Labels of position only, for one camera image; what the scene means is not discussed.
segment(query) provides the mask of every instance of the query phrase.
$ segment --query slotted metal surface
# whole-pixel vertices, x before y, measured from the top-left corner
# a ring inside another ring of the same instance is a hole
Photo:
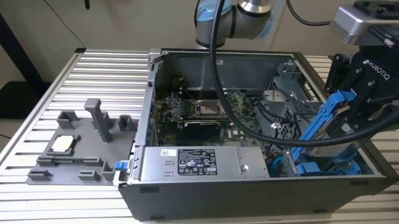
[[[332,60],[309,56],[309,62],[326,80]],[[30,169],[58,128],[55,118],[65,109],[89,117],[87,98],[102,99],[111,117],[130,114],[139,118],[147,83],[147,52],[89,50],[75,55],[39,103],[22,129],[0,154],[0,221],[29,224],[87,224],[89,222],[139,223],[118,189],[113,186],[27,185]],[[399,133],[378,134],[374,144],[399,171]],[[399,222],[399,185],[376,196],[362,196],[334,214],[226,218],[183,223],[330,223],[394,224]]]

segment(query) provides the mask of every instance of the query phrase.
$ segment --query beige wall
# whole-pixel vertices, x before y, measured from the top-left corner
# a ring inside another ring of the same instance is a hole
[[[91,0],[93,8],[89,11],[83,0],[49,2],[89,48],[149,50],[154,47],[197,47],[193,22],[195,0]],[[285,0],[277,2],[277,8],[284,9]],[[305,18],[320,21],[333,17],[338,5],[345,1],[293,2]],[[51,81],[74,50],[82,47],[79,41],[43,0],[0,0],[0,12],[43,78]],[[353,52],[354,47],[342,44],[329,28],[301,25],[289,10],[281,21],[276,12],[276,19],[280,29],[273,29],[265,40],[229,40],[225,48],[302,51],[313,55]],[[3,80],[21,80],[19,72],[2,52],[0,61],[0,69],[11,70],[9,79],[0,79],[0,85]]]
[[[328,21],[334,18],[342,4],[354,0],[293,0],[293,6],[301,17],[309,21]],[[281,25],[272,50],[300,51],[308,55],[336,55],[356,53],[360,48],[346,45],[332,33],[330,27],[310,27],[300,23],[285,8]]]
[[[93,49],[197,48],[195,0],[49,0]],[[43,0],[0,0],[0,12],[47,80],[66,65],[79,41]],[[259,50],[264,40],[233,40],[229,49]]]

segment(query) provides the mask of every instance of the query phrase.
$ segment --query motherboard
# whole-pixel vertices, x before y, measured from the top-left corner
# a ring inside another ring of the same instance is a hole
[[[226,97],[245,125],[262,132],[247,93],[227,91]],[[189,90],[157,101],[159,146],[264,146],[230,121],[218,99],[195,99]]]

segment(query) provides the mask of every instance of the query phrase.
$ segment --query wire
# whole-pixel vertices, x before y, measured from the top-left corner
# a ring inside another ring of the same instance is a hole
[[[195,12],[194,12],[194,25],[195,25],[195,28],[198,27],[199,5],[201,5],[201,0],[198,0],[198,4],[195,5]]]
[[[293,114],[293,120],[294,120],[294,125],[296,125],[296,129],[298,131],[298,135],[300,137],[302,136],[302,131],[301,131],[301,127],[300,127],[300,123],[298,123],[298,119],[297,116],[301,115],[304,117],[304,119],[306,119],[305,115],[318,115],[317,113],[306,113],[306,112],[297,112]]]
[[[262,110],[265,111],[265,113],[272,116],[273,118],[281,119],[284,123],[289,123],[290,119],[289,118],[284,118],[281,116],[278,116],[277,114],[272,113],[272,111],[269,109],[266,109],[266,107],[264,106],[264,104],[261,102],[258,102],[258,105],[261,106]]]
[[[262,106],[261,106],[261,103],[259,103],[259,102],[258,102],[258,104],[257,104],[257,107],[258,107],[258,110],[259,110],[261,115],[262,115],[262,117],[265,118],[265,120],[268,120],[269,123],[273,124],[274,121],[273,121],[273,120],[268,117],[268,115],[265,114],[265,111],[262,110]]]
[[[213,74],[213,80],[215,84],[215,91],[217,95],[222,104],[222,107],[225,109],[226,114],[229,115],[230,120],[235,124],[235,126],[246,132],[250,136],[259,139],[261,141],[270,142],[277,145],[282,146],[292,146],[292,147],[322,147],[322,146],[333,146],[340,145],[344,143],[349,143],[353,141],[357,141],[362,138],[368,138],[373,135],[376,135],[378,132],[385,130],[393,123],[398,122],[399,120],[399,112],[394,112],[388,117],[381,119],[381,121],[368,128],[344,135],[337,138],[329,138],[329,139],[318,139],[318,140],[285,140],[285,139],[277,139],[268,137],[258,132],[253,131],[250,128],[247,128],[243,123],[237,118],[230,104],[225,98],[223,94],[223,87],[221,84],[221,78],[218,73],[218,65],[217,65],[217,44],[218,44],[218,31],[219,31],[219,21],[221,21],[221,15],[222,15],[222,9],[225,5],[225,0],[218,1],[217,10],[215,10],[215,19],[213,22],[213,29],[211,29],[211,43],[210,43],[210,64],[211,64],[211,74]]]
[[[296,12],[294,8],[293,8],[293,4],[292,4],[292,0],[286,0],[288,2],[288,6],[290,9],[290,12],[293,14],[293,16],[296,17],[296,19],[305,25],[312,26],[312,27],[321,27],[321,26],[329,26],[332,21],[326,21],[326,22],[310,22],[306,21],[304,18],[301,18],[301,16],[298,15],[298,13]]]
[[[0,134],[2,137],[7,138],[7,139],[11,139],[10,136],[5,135],[5,134]]]
[[[79,37],[77,36],[77,34],[73,32],[73,30],[70,29],[70,27],[69,27],[67,24],[65,23],[62,17],[59,16],[58,12],[55,11],[55,9],[54,9],[54,7],[51,6],[51,4],[49,3],[49,1],[47,1],[47,0],[43,0],[43,1],[46,2],[46,4],[49,5],[49,7],[51,8],[51,10],[55,12],[58,18],[61,19],[61,21],[62,21],[62,23],[63,23],[63,25],[65,25],[65,27],[70,30],[70,32],[73,33],[73,35],[77,37],[77,39],[78,39],[79,42],[82,43],[83,47],[87,48],[87,47],[86,47],[86,44],[82,42],[82,40],[79,39]]]

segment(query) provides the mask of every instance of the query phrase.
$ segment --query blue tab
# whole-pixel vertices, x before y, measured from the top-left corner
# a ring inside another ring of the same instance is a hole
[[[129,162],[119,161],[115,163],[115,170],[127,171],[129,169]]]

